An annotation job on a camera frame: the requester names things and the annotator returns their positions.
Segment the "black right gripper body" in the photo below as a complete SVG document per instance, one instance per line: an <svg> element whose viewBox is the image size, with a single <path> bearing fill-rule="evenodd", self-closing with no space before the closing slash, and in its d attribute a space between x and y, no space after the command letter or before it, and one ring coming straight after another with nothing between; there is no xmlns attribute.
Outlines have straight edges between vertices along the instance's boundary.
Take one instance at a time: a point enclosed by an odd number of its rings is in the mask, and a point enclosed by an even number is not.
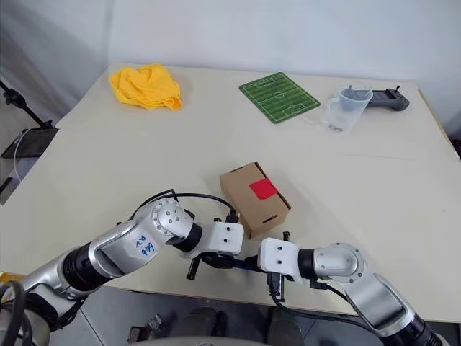
<svg viewBox="0 0 461 346"><path fill-rule="evenodd" d="M279 303L285 302L285 276L280 273L269 272L267 274L267 285L270 296L275 297Z"/></svg>

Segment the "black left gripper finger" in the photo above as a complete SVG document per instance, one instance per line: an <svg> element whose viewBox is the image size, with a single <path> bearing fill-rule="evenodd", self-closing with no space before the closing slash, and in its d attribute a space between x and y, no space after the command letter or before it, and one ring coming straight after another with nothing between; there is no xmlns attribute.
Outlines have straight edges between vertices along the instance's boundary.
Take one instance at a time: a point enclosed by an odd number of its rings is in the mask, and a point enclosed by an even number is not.
<svg viewBox="0 0 461 346"><path fill-rule="evenodd" d="M247 270L246 263L243 260L235 259L233 256L218 254L215 258L215 268L218 269L242 269Z"/></svg>

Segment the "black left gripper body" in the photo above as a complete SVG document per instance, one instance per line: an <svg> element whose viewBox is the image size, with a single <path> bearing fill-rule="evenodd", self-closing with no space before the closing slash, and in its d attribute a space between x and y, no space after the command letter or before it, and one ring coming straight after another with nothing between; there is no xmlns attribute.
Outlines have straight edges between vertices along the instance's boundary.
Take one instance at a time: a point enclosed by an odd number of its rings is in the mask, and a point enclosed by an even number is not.
<svg viewBox="0 0 461 346"><path fill-rule="evenodd" d="M204 262L206 265L209 265L213 268L223 268L221 258L217 253L203 252L202 254L199 254L197 257L192 259L190 262L190 266L186 275L188 280L194 280L196 278L197 271L201 262Z"/></svg>

